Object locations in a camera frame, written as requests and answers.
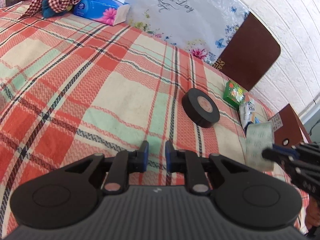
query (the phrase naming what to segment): tissue pack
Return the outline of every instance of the tissue pack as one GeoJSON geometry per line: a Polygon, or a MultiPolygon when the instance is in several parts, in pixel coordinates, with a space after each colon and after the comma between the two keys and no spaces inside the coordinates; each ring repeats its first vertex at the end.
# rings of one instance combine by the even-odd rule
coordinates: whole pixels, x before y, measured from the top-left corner
{"type": "Polygon", "coordinates": [[[114,26],[126,20],[129,9],[124,0],[80,0],[73,14],[114,26]]]}

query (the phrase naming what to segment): white wall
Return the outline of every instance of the white wall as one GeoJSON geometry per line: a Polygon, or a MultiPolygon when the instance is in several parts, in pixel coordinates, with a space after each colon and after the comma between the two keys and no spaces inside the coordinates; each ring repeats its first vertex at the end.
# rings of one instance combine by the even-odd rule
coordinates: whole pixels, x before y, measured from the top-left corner
{"type": "Polygon", "coordinates": [[[289,102],[302,113],[320,92],[320,0],[241,1],[281,46],[280,57],[251,92],[275,112],[289,102]]]}

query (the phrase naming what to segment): pink flower print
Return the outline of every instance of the pink flower print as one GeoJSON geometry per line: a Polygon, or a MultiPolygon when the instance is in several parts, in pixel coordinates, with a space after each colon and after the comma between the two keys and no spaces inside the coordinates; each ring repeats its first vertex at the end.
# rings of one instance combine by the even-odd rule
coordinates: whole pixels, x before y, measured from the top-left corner
{"type": "Polygon", "coordinates": [[[102,22],[113,26],[117,14],[117,9],[109,8],[103,13],[102,22]]]}
{"type": "Polygon", "coordinates": [[[190,50],[190,53],[191,55],[203,60],[207,55],[208,53],[205,51],[205,49],[193,49],[193,50],[190,50]]]}

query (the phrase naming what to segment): fabric on bed corner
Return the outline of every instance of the fabric on bed corner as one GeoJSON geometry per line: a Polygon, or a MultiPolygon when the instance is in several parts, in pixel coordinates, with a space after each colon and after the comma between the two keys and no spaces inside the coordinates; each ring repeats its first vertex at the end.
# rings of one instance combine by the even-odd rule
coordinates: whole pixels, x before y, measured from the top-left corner
{"type": "MultiPolygon", "coordinates": [[[[131,174],[130,184],[184,183],[182,175],[166,172],[168,139],[204,157],[220,153],[244,162],[238,114],[222,100],[223,73],[126,24],[107,26],[69,13],[18,19],[27,7],[0,9],[2,238],[17,226],[9,202],[18,185],[97,152],[114,156],[148,140],[147,172],[131,174]],[[218,106],[214,127],[198,127],[183,111],[181,98],[191,87],[218,106]]],[[[256,102],[266,121],[269,110],[256,102]]],[[[272,175],[287,180],[281,171],[272,175]]],[[[304,214],[303,208],[301,230],[304,214]]]]}

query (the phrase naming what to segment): tape roll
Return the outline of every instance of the tape roll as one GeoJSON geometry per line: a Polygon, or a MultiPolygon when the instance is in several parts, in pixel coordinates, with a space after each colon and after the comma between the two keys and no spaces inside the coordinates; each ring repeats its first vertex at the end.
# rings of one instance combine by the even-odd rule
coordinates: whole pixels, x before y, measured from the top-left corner
{"type": "Polygon", "coordinates": [[[213,100],[203,91],[191,88],[182,97],[182,106],[187,116],[197,125],[209,128],[219,121],[220,113],[213,100]]]}

